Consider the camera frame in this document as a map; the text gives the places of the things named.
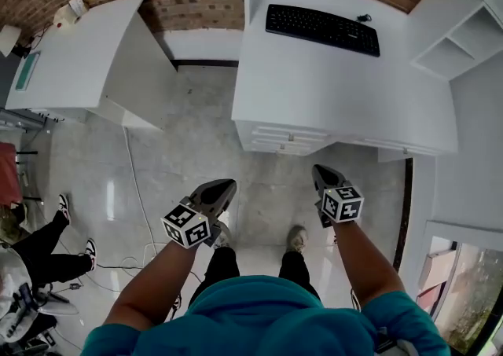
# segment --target teal t-shirt sleeve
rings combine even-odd
[[[421,356],[450,355],[429,314],[404,292],[379,296],[366,304],[362,313],[376,328],[386,327],[392,339],[411,342]]]
[[[81,356],[132,354],[140,331],[121,324],[102,325],[88,335]]]

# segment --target floor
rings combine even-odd
[[[238,191],[229,208],[229,227],[237,238],[241,273],[277,275],[288,229],[302,224],[309,232],[305,258],[311,284],[326,306],[351,307],[351,288],[333,233],[322,229],[315,211],[317,194],[310,169],[315,163],[328,165],[360,186],[365,194],[362,228],[392,261],[405,164],[377,163],[376,149],[346,144],[334,144],[306,157],[243,152],[230,119],[236,73],[235,68],[180,67],[172,105],[166,109],[165,131],[129,130],[138,188],[156,247],[161,249],[167,242],[160,217],[183,196],[203,182],[234,178]],[[53,217],[58,193],[66,192],[73,223],[61,236],[66,248],[58,245],[58,252],[81,252],[87,237],[92,237],[102,266],[148,262],[153,250],[122,127],[91,116],[85,125],[50,124],[30,143],[32,138],[33,133],[28,133],[21,140],[39,150],[28,163],[30,191],[44,200],[40,209],[31,206],[34,229]],[[0,133],[0,139],[16,138]],[[193,272],[201,279],[211,253],[204,245],[198,252]],[[79,315],[59,318],[55,337],[62,354],[79,350],[59,335],[82,347],[129,280],[123,270],[98,268],[81,277],[83,288],[64,292]],[[177,316],[183,315],[197,285],[196,277],[189,275]],[[56,290],[67,287],[57,284]]]

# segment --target black pants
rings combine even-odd
[[[217,248],[213,257],[211,257],[210,264],[207,266],[207,271],[204,276],[205,278],[203,283],[196,289],[189,304],[192,304],[196,297],[205,288],[208,288],[217,282],[223,281],[224,279],[240,276],[239,268],[237,267],[236,262],[236,253],[234,250],[229,247]],[[308,292],[311,292],[313,295],[320,298],[309,283],[309,271],[307,270],[302,254],[296,251],[289,251],[285,253],[285,255],[283,255],[283,260],[281,261],[279,277],[297,283]]]
[[[51,254],[66,226],[68,220],[58,211],[51,223],[12,246],[23,259],[33,285],[71,281],[91,270],[88,255]]]

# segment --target forearm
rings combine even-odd
[[[105,324],[147,329],[162,324],[182,290],[196,258],[197,247],[170,242],[120,293]]]
[[[337,246],[351,287],[362,306],[393,291],[405,291],[393,266],[356,223],[334,223]]]

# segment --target person's right arm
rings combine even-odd
[[[333,223],[344,269],[361,306],[389,292],[404,292],[393,266],[354,222]]]

